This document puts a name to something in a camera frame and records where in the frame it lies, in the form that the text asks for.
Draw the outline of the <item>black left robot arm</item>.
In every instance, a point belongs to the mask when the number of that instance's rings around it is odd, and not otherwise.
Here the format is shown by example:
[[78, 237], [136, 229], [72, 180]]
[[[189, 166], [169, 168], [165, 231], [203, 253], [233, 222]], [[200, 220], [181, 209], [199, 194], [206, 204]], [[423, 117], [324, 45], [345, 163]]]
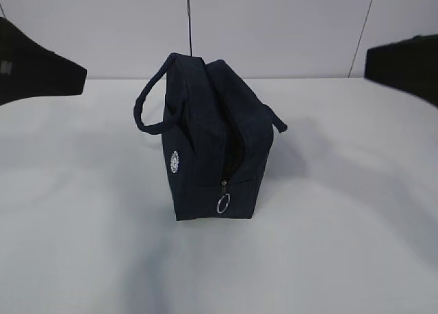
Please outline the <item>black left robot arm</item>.
[[26, 36], [1, 18], [1, 104], [83, 92], [87, 70]]

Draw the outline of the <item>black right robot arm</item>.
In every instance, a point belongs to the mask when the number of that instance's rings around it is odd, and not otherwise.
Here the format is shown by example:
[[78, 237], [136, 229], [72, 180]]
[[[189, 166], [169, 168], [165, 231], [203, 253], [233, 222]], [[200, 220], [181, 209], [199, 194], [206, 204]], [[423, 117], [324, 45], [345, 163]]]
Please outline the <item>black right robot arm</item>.
[[364, 77], [436, 106], [437, 35], [418, 35], [368, 49]]

